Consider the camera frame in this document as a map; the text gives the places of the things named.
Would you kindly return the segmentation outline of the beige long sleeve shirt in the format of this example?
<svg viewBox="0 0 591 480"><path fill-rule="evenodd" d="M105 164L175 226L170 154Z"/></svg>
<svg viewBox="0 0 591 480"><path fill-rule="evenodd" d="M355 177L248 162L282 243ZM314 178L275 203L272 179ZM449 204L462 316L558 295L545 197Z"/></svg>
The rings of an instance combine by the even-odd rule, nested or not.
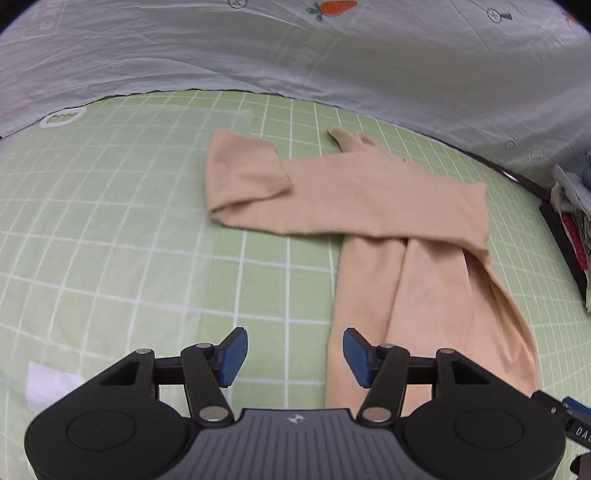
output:
<svg viewBox="0 0 591 480"><path fill-rule="evenodd" d="M283 159L269 141L216 130L205 163L208 216L279 235L339 235L325 406L365 393L342 353L356 328L373 344L431 357L452 348L523 394L539 386L528 322L495 275L487 188L435 174L362 131L334 126L334 155Z"/></svg>

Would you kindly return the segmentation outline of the green grid cutting mat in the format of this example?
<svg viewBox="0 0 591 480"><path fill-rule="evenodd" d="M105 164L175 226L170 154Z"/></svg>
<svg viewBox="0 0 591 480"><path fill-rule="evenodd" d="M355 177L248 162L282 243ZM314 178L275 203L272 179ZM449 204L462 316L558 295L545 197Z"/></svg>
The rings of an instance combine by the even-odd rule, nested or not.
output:
<svg viewBox="0 0 591 480"><path fill-rule="evenodd" d="M225 229L204 210L217 127L283 158L332 154L328 128L367 132L441 175L488 187L493 265L529 319L541 384L590 400L590 318L539 211L507 177L418 133L335 107L188 91L115 97L1 143L1 475L31 473L25 396L39 364L70 386L140 347L175 356L242 326L249 354L231 407L318 408L341 241Z"/></svg>

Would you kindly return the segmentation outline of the large white tape patch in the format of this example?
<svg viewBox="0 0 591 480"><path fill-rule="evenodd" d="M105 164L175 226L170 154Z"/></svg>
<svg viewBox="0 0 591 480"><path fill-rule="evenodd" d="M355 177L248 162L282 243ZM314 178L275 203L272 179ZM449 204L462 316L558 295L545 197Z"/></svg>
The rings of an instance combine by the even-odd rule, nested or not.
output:
<svg viewBox="0 0 591 480"><path fill-rule="evenodd" d="M40 412L84 383L82 376L30 362L25 380L27 408Z"/></svg>

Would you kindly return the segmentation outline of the folded red garment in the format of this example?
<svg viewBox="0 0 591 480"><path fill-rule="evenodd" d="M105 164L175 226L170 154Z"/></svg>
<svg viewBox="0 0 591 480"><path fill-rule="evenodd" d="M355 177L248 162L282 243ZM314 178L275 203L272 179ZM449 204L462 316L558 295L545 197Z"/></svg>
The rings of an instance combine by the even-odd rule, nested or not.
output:
<svg viewBox="0 0 591 480"><path fill-rule="evenodd" d="M567 212L562 212L560 214L561 220L564 226L564 229L567 233L567 237L574 249L575 256L579 267L586 271L589 268L587 253L583 242L581 240L580 232L578 226L576 225L572 215Z"/></svg>

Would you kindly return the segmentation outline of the folded black garment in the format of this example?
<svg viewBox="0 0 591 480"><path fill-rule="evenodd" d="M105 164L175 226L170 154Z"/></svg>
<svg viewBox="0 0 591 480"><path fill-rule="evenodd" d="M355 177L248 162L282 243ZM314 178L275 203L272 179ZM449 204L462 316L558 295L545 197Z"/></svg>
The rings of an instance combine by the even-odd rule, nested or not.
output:
<svg viewBox="0 0 591 480"><path fill-rule="evenodd" d="M577 233L572 220L564 222L564 215L554 210L549 202L543 202L539 211L544 218L554 240L564 257L568 269L576 284L583 307L588 311L590 307L590 271L583 268L583 248L578 247L570 233Z"/></svg>

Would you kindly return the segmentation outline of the folded grey sweatshirt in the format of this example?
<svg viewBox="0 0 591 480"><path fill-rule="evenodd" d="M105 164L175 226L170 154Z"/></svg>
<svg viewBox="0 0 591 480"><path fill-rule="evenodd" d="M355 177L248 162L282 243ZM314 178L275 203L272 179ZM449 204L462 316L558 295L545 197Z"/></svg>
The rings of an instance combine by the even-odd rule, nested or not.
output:
<svg viewBox="0 0 591 480"><path fill-rule="evenodd" d="M550 204L558 213L583 212L591 214L591 195L579 175L563 170L559 165L552 168L555 184L550 192Z"/></svg>

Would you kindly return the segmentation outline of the folded blue denim jeans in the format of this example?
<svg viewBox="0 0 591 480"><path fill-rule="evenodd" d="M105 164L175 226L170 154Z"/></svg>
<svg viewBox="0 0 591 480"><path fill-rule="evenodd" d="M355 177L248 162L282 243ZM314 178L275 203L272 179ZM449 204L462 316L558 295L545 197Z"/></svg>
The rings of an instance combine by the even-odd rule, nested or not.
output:
<svg viewBox="0 0 591 480"><path fill-rule="evenodd" d="M585 153L585 159L587 161L587 165L583 169L581 173L581 180L583 185L588 189L591 190L591 151L587 151Z"/></svg>

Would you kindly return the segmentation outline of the grey printed backdrop sheet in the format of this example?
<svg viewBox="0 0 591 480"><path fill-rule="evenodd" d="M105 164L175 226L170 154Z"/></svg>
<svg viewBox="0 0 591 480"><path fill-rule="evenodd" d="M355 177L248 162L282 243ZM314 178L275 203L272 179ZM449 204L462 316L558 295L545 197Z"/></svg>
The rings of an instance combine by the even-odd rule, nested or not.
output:
<svg viewBox="0 0 591 480"><path fill-rule="evenodd" d="M590 35L551 1L38 1L1 24L1 131L107 96L274 93L548 184L590 149Z"/></svg>

